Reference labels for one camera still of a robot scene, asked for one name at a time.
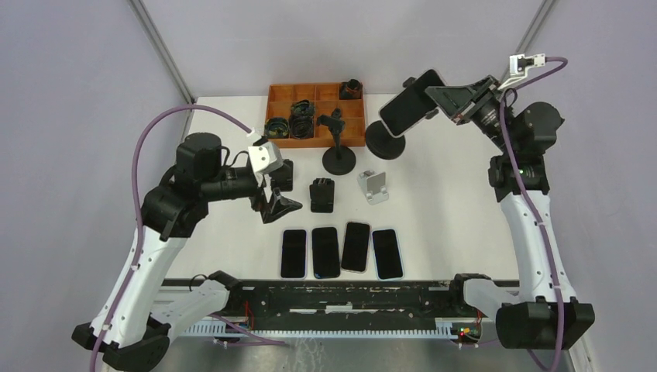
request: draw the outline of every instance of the phone screen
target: phone screen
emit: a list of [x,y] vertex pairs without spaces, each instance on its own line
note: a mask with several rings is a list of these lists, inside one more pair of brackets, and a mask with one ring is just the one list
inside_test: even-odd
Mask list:
[[312,266],[318,279],[340,276],[338,230],[335,227],[312,230]]
[[394,230],[372,232],[374,258],[377,261],[377,273],[381,279],[398,279],[404,276],[399,255],[399,243]]
[[342,269],[362,273],[367,267],[367,250],[370,247],[370,225],[349,222],[342,246]]
[[306,230],[285,230],[280,257],[280,277],[301,279],[306,276]]
[[425,89],[444,85],[438,73],[429,70],[382,107],[379,116],[386,123],[393,136],[401,136],[415,123],[422,120],[427,112],[438,107],[425,94]]

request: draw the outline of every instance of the wooden tray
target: wooden tray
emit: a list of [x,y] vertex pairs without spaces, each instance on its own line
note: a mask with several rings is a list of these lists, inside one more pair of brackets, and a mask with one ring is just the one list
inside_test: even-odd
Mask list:
[[[293,103],[307,99],[315,105],[313,123],[317,123],[318,116],[331,115],[335,108],[342,110],[342,120],[345,121],[345,130],[340,139],[348,147],[365,146],[365,104],[363,99],[339,99],[340,83],[319,84],[273,84],[269,86],[267,98],[267,120],[281,116],[290,118],[290,107]],[[305,147],[333,147],[333,137],[325,126],[315,125],[315,134],[312,138],[270,139],[280,148],[300,149]]]

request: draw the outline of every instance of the white table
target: white table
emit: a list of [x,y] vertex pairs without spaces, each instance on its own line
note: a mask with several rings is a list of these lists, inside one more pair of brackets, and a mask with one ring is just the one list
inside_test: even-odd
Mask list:
[[[393,95],[366,95],[367,122],[378,119],[379,108]],[[267,97],[204,97],[198,104],[221,109],[248,126],[261,128]],[[190,133],[219,135],[231,157],[249,142],[243,131],[223,118],[196,112]],[[240,279],[280,279],[280,241],[285,229],[310,231],[335,226],[342,245],[348,221],[369,223],[373,229],[394,228],[400,241],[404,280],[447,280],[458,273],[481,273],[493,279],[518,279],[511,234],[488,184],[489,159],[499,150],[474,124],[456,126],[438,115],[406,135],[406,150],[392,161],[381,160],[366,147],[353,148],[356,169],[333,176],[322,167],[326,149],[282,149],[294,161],[294,190],[284,196],[304,207],[263,225],[248,199],[210,204],[167,274],[187,278],[223,270]],[[244,164],[245,157],[237,165]],[[387,172],[390,200],[369,205],[356,176],[372,169]],[[331,214],[310,212],[309,184],[317,177],[335,181]],[[312,275],[308,247],[306,280]],[[376,280],[370,249],[364,274],[342,272],[337,280]]]

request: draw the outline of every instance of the white wall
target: white wall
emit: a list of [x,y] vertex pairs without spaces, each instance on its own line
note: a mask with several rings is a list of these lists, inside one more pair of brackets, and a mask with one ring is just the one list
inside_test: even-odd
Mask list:
[[569,58],[521,91],[566,122],[548,151],[552,221],[564,266],[597,320],[599,371],[655,370],[657,2],[561,1],[534,53]]
[[[71,333],[127,257],[132,150],[180,103],[127,2],[2,2],[0,370],[87,370]],[[146,141],[142,195],[173,161],[183,120]]]
[[541,0],[144,0],[195,96],[359,78],[368,93],[437,68],[499,74]]

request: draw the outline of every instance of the round black base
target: round black base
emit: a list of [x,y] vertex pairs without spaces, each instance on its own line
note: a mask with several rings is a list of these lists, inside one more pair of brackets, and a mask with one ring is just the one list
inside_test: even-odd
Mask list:
[[324,169],[330,174],[336,176],[343,176],[348,174],[350,171],[353,171],[353,168],[356,166],[356,155],[351,151],[350,148],[345,146],[340,146],[340,153],[342,154],[342,159],[338,159],[337,149],[331,147],[326,150],[324,156],[322,157],[322,164],[324,164]]
[[367,126],[365,145],[370,152],[384,160],[397,159],[406,147],[406,139],[392,137],[384,124],[377,120]]

